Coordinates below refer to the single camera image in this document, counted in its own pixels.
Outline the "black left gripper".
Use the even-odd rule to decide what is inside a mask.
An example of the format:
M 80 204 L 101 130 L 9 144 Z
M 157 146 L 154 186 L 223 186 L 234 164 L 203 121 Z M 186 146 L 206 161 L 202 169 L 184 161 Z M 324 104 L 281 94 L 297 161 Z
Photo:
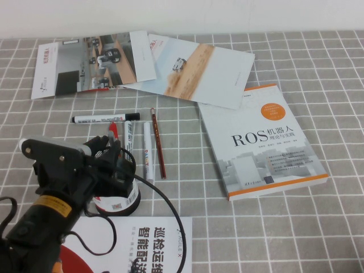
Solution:
M 91 156 L 105 149 L 109 137 L 95 136 L 85 143 L 91 150 Z M 128 197 L 133 189 L 134 162 L 121 155 L 121 143 L 115 140 L 109 146 L 106 158 L 87 157 L 86 163 L 91 168 L 92 178 L 96 179 L 94 197 Z

